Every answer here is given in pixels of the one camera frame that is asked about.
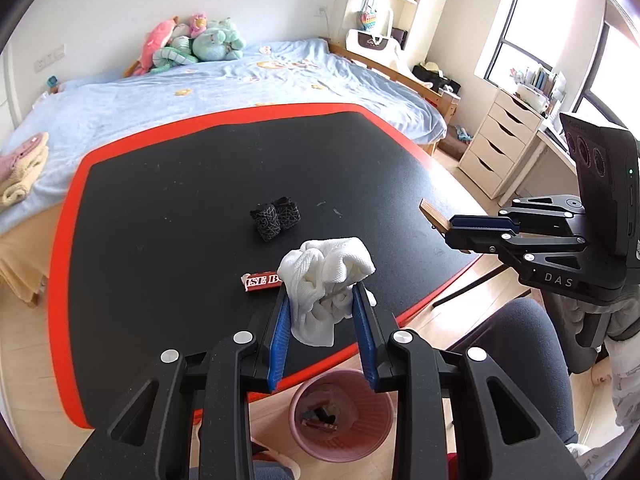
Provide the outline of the wooden strip pieces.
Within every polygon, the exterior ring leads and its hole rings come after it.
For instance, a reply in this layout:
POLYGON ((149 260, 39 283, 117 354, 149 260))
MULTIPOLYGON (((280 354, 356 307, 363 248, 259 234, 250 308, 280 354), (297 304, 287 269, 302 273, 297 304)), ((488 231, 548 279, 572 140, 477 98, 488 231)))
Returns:
POLYGON ((451 228, 450 221, 427 200, 420 201, 419 209, 425 219, 431 223, 432 228, 440 235, 445 235, 451 228))

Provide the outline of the person's dark trouser leg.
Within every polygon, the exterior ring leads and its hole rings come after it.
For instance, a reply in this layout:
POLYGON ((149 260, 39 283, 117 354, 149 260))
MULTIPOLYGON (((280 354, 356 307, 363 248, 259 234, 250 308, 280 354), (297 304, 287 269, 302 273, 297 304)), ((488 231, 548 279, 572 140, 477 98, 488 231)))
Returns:
POLYGON ((484 349, 566 444, 576 443, 570 376, 547 312, 528 298, 509 301, 449 347, 484 349))

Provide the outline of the bed with blue sheet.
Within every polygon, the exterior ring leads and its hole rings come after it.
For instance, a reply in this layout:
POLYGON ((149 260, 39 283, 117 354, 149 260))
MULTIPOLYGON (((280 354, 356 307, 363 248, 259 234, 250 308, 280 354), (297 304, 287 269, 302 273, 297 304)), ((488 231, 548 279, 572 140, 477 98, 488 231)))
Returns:
POLYGON ((355 103, 417 144, 446 136, 456 104, 413 89, 337 54, 323 39, 276 41, 239 60, 198 63, 118 79, 77 79, 38 104, 6 140, 2 155, 42 136, 48 157, 32 188, 1 211, 1 283, 31 302, 50 274, 60 205, 85 154, 139 131, 224 110, 288 103, 355 103))

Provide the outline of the red black table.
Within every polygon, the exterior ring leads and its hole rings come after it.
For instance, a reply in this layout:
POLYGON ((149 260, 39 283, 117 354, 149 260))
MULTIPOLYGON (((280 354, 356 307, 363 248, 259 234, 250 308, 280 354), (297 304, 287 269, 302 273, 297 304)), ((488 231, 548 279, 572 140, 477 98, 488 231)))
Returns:
POLYGON ((180 120, 90 152, 67 193, 49 281, 49 340, 67 417, 92 428, 167 349, 212 348, 271 292, 241 276, 276 270, 305 240, 356 236, 368 281, 405 321, 470 265, 420 213, 480 204, 436 160, 355 104, 288 104, 180 120), (286 196, 300 221, 270 242, 250 211, 286 196))

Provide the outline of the red BOX carton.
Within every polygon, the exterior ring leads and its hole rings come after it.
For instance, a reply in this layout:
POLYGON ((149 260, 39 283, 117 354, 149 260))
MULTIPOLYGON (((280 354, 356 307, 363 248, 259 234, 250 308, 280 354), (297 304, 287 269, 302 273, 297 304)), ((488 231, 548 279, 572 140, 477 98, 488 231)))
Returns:
POLYGON ((276 271, 269 271, 243 274, 241 283, 246 292, 258 292, 258 290, 279 288, 282 280, 276 271))

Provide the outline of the black patterned sock roll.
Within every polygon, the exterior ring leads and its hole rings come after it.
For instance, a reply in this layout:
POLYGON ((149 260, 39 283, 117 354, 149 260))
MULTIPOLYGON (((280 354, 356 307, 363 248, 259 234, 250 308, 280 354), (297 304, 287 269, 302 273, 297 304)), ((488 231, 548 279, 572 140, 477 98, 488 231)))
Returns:
POLYGON ((297 204, 283 196, 271 203, 260 204, 250 211, 256 230, 264 242, 270 242, 283 231, 292 229, 300 221, 297 204))

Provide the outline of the white sock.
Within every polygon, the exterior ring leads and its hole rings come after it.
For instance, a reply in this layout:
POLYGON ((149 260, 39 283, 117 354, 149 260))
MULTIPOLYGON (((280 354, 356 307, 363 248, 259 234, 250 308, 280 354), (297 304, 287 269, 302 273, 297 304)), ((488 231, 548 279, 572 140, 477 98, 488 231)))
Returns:
POLYGON ((374 272, 358 237, 307 240, 288 252, 277 274, 290 300, 293 337, 309 347, 333 346, 335 326, 352 317, 354 286, 374 272))

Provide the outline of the white handbag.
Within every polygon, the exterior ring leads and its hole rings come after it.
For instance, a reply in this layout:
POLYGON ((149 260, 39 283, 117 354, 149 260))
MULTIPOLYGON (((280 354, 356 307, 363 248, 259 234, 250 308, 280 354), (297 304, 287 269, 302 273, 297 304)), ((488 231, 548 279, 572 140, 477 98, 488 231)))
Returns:
POLYGON ((345 46, 350 52, 364 56, 395 55, 400 49, 393 37, 376 36, 359 29, 349 29, 345 46))

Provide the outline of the pile of plush toys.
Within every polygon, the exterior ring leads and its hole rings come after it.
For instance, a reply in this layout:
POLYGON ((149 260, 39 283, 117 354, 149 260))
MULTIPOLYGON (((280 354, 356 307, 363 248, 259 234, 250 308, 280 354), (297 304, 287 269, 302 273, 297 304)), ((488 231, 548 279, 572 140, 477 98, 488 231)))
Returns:
POLYGON ((125 76, 163 73, 201 62, 235 61, 242 58, 243 49, 244 42, 230 18, 216 21, 197 13, 183 22, 174 16, 145 36, 140 55, 125 76))

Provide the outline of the folded pink yellow towels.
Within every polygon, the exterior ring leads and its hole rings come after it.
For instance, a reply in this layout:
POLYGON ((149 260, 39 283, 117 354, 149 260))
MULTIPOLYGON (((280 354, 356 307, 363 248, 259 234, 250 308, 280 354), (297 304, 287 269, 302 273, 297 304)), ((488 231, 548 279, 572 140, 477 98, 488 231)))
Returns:
POLYGON ((49 135, 34 134, 1 156, 1 210, 24 200, 40 177, 49 156, 49 135))

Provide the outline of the pink trash basket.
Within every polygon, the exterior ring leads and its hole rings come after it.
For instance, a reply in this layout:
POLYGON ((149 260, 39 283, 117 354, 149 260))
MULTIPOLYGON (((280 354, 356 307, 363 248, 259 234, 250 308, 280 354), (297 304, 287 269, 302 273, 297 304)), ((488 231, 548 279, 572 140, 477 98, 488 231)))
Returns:
POLYGON ((395 420, 392 399, 359 370, 334 370, 301 385, 288 409, 293 439, 308 455, 350 463, 376 451, 395 420))

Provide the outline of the white drawer cabinet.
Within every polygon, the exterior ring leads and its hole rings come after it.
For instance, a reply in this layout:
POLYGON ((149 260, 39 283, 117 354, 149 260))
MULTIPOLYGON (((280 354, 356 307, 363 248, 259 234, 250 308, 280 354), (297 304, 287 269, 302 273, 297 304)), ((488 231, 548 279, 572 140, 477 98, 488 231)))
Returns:
POLYGON ((489 198, 499 196, 518 168, 542 116, 514 94, 498 90, 460 159, 460 170, 489 198))

